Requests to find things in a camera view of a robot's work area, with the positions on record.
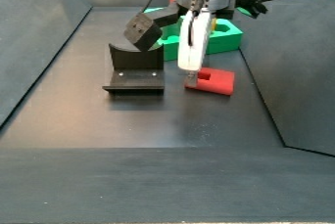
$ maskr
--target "black holder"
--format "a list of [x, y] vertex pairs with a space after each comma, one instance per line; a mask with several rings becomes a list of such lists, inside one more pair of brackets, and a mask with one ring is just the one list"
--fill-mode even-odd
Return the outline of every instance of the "black holder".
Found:
[[114, 71], [110, 85], [102, 87], [106, 91], [164, 91], [164, 46], [141, 52], [110, 44], [110, 54]]

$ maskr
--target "green object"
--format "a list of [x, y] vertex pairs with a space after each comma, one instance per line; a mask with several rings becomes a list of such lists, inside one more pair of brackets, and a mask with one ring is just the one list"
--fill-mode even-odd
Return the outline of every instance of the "green object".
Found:
[[[146, 9], [145, 12], [152, 12], [158, 9]], [[164, 44], [164, 60], [174, 61], [178, 59], [180, 33], [185, 16], [180, 17], [176, 24], [162, 27], [162, 37], [158, 39], [158, 44]], [[216, 20], [216, 28], [209, 35], [207, 46], [207, 55], [237, 50], [241, 44], [244, 33], [236, 26], [223, 19]]]
[[250, 12], [247, 9], [239, 7], [237, 10], [239, 10], [245, 16], [252, 17], [252, 14], [251, 14], [251, 12]]
[[243, 35], [244, 33], [228, 20], [216, 20], [216, 28], [209, 36], [205, 54], [212, 55], [237, 50], [241, 44]]

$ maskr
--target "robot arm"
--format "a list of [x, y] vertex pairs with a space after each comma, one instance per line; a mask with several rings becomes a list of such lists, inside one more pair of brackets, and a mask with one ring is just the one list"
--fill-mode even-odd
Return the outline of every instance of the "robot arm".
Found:
[[170, 21], [162, 20], [162, 15], [140, 13], [130, 21], [125, 35], [141, 51], [148, 51], [161, 36], [160, 27], [174, 23], [178, 16], [187, 14], [180, 36], [178, 66], [189, 77], [195, 77], [201, 69], [212, 18], [231, 19], [236, 7], [247, 9], [256, 18], [259, 13], [267, 12], [263, 5], [267, 1], [271, 0], [177, 0], [161, 11], [162, 15], [168, 13]]

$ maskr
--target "bin floor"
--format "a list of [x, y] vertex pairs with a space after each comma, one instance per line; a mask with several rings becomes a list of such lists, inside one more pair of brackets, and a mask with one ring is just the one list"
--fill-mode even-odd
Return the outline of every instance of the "bin floor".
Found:
[[334, 221], [335, 159], [287, 149], [239, 51], [232, 97], [117, 93], [109, 43], [134, 8], [95, 8], [0, 132], [0, 222]]

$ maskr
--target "black object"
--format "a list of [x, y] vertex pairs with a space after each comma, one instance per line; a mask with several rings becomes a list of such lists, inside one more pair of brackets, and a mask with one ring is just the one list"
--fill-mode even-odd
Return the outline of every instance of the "black object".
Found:
[[162, 30], [145, 13], [138, 13], [128, 23], [125, 36], [141, 51], [148, 51], [162, 36]]
[[150, 12], [138, 13], [125, 31], [125, 36], [141, 51], [148, 51], [162, 35], [160, 27], [173, 24], [180, 18], [180, 5], [173, 2], [168, 8]]
[[164, 90], [164, 46], [141, 52], [110, 44], [110, 54], [114, 71], [106, 91]]

